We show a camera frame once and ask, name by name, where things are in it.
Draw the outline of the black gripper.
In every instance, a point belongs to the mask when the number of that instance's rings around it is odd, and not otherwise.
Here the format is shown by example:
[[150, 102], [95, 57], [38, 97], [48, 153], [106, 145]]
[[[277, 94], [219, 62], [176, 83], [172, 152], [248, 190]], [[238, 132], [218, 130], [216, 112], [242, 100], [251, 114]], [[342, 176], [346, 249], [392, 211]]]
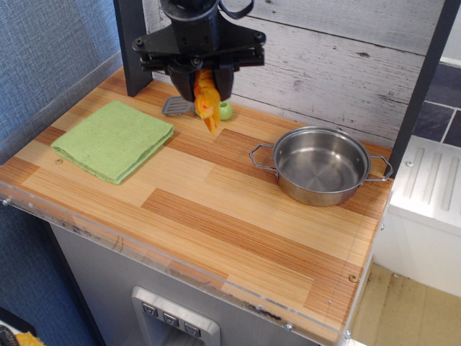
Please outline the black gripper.
[[215, 68], [212, 71], [221, 101], [231, 97], [234, 71], [240, 67], [264, 64], [263, 32], [229, 22], [246, 16], [250, 6], [230, 12], [223, 6], [164, 6], [171, 24], [159, 31], [136, 38], [133, 49], [145, 71], [166, 70], [182, 98], [194, 102], [194, 72], [190, 69]]

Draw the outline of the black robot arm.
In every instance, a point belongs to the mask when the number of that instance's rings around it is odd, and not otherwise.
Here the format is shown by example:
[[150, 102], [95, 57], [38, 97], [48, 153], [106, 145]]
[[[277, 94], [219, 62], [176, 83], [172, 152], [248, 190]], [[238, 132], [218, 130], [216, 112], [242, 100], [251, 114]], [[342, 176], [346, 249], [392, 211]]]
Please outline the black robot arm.
[[164, 71], [186, 101], [194, 101], [195, 74], [211, 70], [221, 100], [231, 96], [234, 74], [264, 65], [263, 32], [235, 25], [254, 5], [228, 11], [221, 1], [162, 1], [171, 24], [134, 39], [144, 71]]

